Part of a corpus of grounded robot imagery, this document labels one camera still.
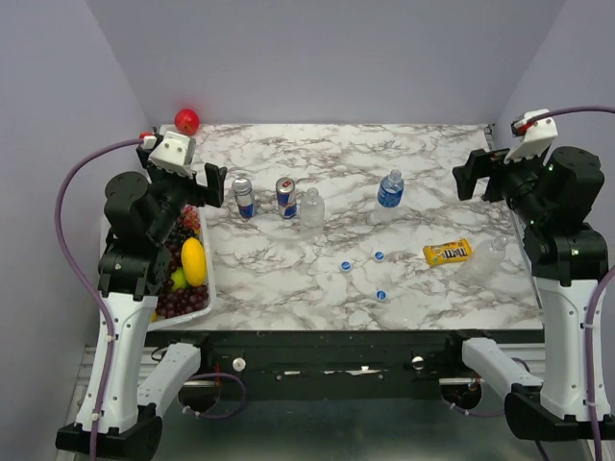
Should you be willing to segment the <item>black mounting rail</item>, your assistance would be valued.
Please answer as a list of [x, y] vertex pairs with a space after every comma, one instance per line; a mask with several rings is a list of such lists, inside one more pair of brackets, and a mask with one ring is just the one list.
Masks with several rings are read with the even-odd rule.
[[223, 377], [227, 396], [250, 400], [437, 400], [474, 374], [454, 356], [459, 336], [488, 337], [510, 356], [544, 370], [540, 330], [153, 331], [148, 348], [183, 342], [202, 349], [201, 369]]

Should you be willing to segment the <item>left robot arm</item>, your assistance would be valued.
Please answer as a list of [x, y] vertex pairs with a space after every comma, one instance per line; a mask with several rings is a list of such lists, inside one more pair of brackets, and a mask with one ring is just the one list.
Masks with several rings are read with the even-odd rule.
[[[63, 235], [63, 198], [81, 167], [125, 146], [136, 148], [147, 172], [123, 172], [107, 183], [104, 214], [110, 230], [98, 264], [99, 279], [91, 284]], [[86, 396], [75, 421], [58, 430], [56, 447], [86, 454], [92, 460], [152, 459], [160, 444], [162, 418], [172, 400], [190, 378], [204, 378], [212, 370], [209, 351], [175, 343], [145, 380], [139, 378], [148, 327], [170, 263], [165, 242], [185, 206], [222, 206], [227, 176], [226, 168], [208, 163], [204, 167], [207, 182], [201, 185], [189, 157], [170, 171], [155, 161], [155, 150], [139, 139], [101, 149], [69, 171], [56, 201], [55, 227], [61, 250], [100, 311]]]

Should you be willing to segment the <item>clear unlabelled plastic bottle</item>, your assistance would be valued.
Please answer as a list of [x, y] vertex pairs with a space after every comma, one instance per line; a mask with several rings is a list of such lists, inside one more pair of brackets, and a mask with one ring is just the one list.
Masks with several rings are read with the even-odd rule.
[[316, 187], [307, 190], [300, 201], [300, 223], [303, 231], [320, 233], [325, 222], [325, 202]]

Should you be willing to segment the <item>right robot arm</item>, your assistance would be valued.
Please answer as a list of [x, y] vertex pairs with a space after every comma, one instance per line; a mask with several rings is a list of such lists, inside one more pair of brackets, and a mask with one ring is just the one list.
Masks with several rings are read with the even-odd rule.
[[603, 389], [602, 293], [614, 273], [604, 238], [585, 218], [604, 183], [597, 156], [559, 147], [505, 162], [506, 150], [475, 150], [453, 170], [457, 196], [470, 199], [487, 179], [486, 202], [506, 202], [524, 223], [523, 248], [544, 315], [545, 371], [536, 377], [492, 339], [460, 333], [442, 352], [453, 376], [477, 372], [504, 400], [519, 439], [611, 440], [614, 416]]

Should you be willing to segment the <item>yellow mango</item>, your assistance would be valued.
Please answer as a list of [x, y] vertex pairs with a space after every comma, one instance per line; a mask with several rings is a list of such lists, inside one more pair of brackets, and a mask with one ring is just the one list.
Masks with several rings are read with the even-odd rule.
[[206, 282], [208, 276], [206, 252], [197, 238], [190, 237], [184, 242], [181, 263], [189, 285], [198, 287]]

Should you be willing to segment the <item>yellow candy bag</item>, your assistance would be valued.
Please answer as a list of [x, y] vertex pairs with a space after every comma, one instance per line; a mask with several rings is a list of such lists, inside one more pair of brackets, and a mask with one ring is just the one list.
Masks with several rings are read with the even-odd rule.
[[429, 266], [466, 261], [472, 254], [472, 248], [465, 238], [423, 248], [423, 255]]

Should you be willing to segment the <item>black grape bunch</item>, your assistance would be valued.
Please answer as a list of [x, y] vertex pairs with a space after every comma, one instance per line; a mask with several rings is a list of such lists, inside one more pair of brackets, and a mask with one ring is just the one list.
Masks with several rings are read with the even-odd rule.
[[179, 258], [185, 241], [195, 236], [193, 222], [188, 218], [180, 217], [167, 237], [165, 246], [173, 258]]

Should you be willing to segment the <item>lying clear plastic bottle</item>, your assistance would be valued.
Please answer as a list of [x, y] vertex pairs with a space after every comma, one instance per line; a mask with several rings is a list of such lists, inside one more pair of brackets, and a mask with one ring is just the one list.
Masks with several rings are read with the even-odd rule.
[[480, 242], [456, 271], [455, 279], [467, 285], [487, 283], [498, 272], [504, 261], [507, 244], [506, 236], [497, 236]]

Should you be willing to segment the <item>upside-down energy drink can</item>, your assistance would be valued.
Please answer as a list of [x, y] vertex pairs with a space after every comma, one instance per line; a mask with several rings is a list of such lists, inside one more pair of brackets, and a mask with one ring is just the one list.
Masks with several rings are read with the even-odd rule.
[[239, 215], [244, 219], [253, 218], [258, 207], [251, 181], [244, 177], [237, 178], [232, 183], [232, 191]]

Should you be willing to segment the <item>white fruit basket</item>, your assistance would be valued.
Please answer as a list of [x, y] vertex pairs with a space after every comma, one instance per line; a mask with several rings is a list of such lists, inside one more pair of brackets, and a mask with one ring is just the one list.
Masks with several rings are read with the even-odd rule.
[[98, 291], [112, 293], [135, 306], [146, 301], [148, 329], [178, 328], [204, 316], [213, 307], [215, 287], [209, 263], [207, 226], [199, 208], [187, 205], [177, 216], [164, 243], [145, 238], [123, 242], [105, 225], [101, 244]]

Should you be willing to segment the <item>red apple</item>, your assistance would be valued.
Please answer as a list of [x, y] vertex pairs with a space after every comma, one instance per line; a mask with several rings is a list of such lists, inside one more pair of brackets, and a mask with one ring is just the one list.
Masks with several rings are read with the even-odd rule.
[[174, 125], [180, 133], [193, 136], [200, 127], [200, 118], [192, 109], [181, 109], [175, 115]]

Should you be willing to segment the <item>green lime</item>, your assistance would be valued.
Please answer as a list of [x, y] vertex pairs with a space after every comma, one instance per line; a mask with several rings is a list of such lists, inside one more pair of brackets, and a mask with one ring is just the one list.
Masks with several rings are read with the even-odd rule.
[[188, 287], [188, 282], [185, 277], [185, 272], [182, 267], [178, 267], [172, 273], [169, 273], [164, 283], [164, 287], [168, 292], [176, 292], [184, 290]]

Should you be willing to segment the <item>upright energy drink can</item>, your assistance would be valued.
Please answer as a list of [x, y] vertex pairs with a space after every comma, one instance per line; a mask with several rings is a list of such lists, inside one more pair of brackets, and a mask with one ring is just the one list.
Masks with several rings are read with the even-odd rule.
[[279, 178], [276, 182], [276, 196], [279, 214], [283, 219], [290, 219], [297, 214], [295, 182], [289, 177]]

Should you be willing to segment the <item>blue labelled plastic bottle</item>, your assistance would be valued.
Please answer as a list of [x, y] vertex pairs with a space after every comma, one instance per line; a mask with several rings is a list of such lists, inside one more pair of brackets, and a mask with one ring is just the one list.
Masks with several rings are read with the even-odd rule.
[[392, 169], [381, 179], [370, 222], [377, 225], [396, 220], [399, 217], [404, 190], [402, 173], [398, 169]]

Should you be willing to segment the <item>red grape bunch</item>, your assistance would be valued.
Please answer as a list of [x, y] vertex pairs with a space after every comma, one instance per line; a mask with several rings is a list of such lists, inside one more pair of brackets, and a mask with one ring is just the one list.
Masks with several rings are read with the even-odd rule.
[[186, 206], [182, 211], [180, 218], [181, 224], [188, 230], [197, 234], [201, 231], [201, 221], [198, 208], [195, 206]]

